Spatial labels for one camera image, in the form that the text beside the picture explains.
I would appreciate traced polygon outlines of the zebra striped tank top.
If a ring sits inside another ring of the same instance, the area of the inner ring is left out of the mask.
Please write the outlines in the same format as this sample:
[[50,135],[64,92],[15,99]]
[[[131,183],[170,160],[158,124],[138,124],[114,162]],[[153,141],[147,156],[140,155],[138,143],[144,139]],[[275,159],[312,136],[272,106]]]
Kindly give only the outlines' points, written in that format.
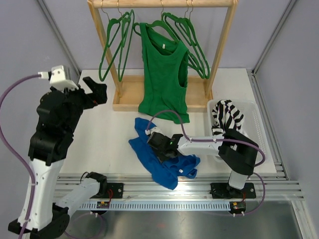
[[233,104],[231,100],[220,100],[211,110],[211,131],[214,137],[232,135],[249,138],[243,127],[244,114]]

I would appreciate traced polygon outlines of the green hanger with metal hook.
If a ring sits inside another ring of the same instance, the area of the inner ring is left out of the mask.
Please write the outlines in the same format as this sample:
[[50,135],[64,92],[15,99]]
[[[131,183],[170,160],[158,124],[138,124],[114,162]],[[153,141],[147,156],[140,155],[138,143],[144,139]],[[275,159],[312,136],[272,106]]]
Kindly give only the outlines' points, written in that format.
[[[125,14],[122,14],[121,12],[120,12],[120,14],[121,14],[120,18],[112,18],[112,19],[110,19],[109,15],[107,14],[107,17],[108,17],[108,20],[109,20],[108,25],[107,25],[107,33],[106,33],[107,40],[106,40],[106,43],[105,43],[105,46],[104,46],[104,51],[103,51],[103,54],[102,54],[102,59],[101,59],[101,62],[100,62],[100,65],[99,65],[99,71],[98,71],[99,72],[99,79],[100,79],[101,82],[105,81],[105,79],[106,79],[106,77],[107,77],[107,75],[108,75],[109,71],[111,70],[111,67],[112,67],[112,65],[114,63],[115,56],[118,54],[119,47],[121,46],[121,43],[120,43],[116,53],[114,54],[114,56],[111,57],[110,63],[108,63],[108,68],[107,68],[107,70],[105,71],[105,73],[103,75],[102,74],[103,59],[106,58],[107,51],[110,50],[110,47],[111,47],[112,43],[114,42],[115,37],[117,36],[117,34],[118,34],[119,30],[120,30],[123,18],[125,17]],[[111,33],[112,27],[114,25],[118,25],[118,27],[117,27],[113,37],[110,37],[109,34]]]

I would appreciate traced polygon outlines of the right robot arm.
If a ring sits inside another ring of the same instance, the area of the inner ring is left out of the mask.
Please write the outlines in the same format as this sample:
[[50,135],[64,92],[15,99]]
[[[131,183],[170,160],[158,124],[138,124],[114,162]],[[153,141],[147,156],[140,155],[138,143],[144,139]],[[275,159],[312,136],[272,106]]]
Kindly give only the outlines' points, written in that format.
[[168,137],[156,129],[146,130],[147,144],[160,160],[179,156],[209,155],[226,163],[231,169],[228,183],[212,189],[214,198],[239,199],[247,196],[245,184],[253,174],[258,154],[263,152],[257,143],[238,132],[228,129],[222,135],[191,137],[174,134]]

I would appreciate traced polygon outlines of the blue tank top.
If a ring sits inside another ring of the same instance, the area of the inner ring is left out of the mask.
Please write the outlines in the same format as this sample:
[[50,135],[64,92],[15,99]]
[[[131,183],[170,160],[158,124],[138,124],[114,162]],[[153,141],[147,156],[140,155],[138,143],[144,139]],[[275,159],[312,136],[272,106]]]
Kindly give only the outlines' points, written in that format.
[[197,165],[200,158],[196,155],[179,156],[161,163],[151,147],[147,144],[145,130],[149,120],[135,118],[137,138],[130,139],[129,144],[136,153],[144,168],[151,174],[152,179],[159,185],[174,190],[178,185],[178,177],[184,176],[193,179],[197,175]]

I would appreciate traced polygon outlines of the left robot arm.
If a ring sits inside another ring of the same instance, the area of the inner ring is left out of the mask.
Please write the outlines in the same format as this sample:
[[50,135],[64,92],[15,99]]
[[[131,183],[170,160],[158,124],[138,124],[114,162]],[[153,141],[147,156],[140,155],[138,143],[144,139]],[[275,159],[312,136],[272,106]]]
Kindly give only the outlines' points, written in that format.
[[73,142],[74,131],[84,110],[107,101],[107,85],[90,77],[83,78],[91,93],[59,91],[54,87],[43,95],[37,107],[39,116],[35,134],[30,139],[28,163],[17,154],[30,178],[20,216],[8,225],[8,231],[32,239],[55,239],[61,236],[75,211],[92,197],[103,198],[108,192],[107,177],[90,172],[69,194],[53,201],[60,169]]

